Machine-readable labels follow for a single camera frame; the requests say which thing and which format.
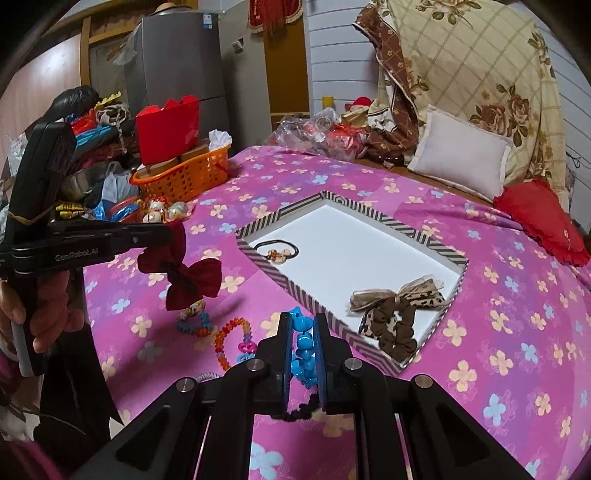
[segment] leopard print bow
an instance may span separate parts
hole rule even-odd
[[[441,286],[430,277],[404,285],[399,293],[392,290],[357,291],[351,295],[349,310],[365,311],[359,333],[378,339],[381,350],[397,362],[404,362],[417,350],[413,338],[417,308],[438,309],[447,304],[439,292]],[[395,312],[400,312],[401,320]]]

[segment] door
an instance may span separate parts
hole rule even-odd
[[[271,125],[277,128],[286,114],[310,116],[304,21],[287,24],[264,40]]]

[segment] blue beaded hair clip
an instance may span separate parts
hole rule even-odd
[[[291,324],[297,335],[297,349],[291,354],[291,373],[306,387],[318,383],[316,358],[314,357],[314,339],[310,331],[314,320],[302,314],[299,307],[287,312],[291,315]]]

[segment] red box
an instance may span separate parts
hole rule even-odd
[[[178,157],[192,149],[199,135],[199,100],[187,95],[163,108],[150,105],[135,117],[139,153],[144,165]]]

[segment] screw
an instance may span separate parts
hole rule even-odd
[[[359,358],[351,357],[345,360],[345,368],[349,370],[359,370],[363,366],[363,362]]]
[[[428,375],[417,375],[414,382],[420,388],[431,388],[433,386],[433,379]]]
[[[195,381],[192,378],[181,378],[176,386],[181,393],[190,392],[195,387]]]
[[[246,368],[248,368],[251,372],[258,372],[262,370],[265,366],[265,362],[260,358],[251,358],[248,362],[246,362]]]

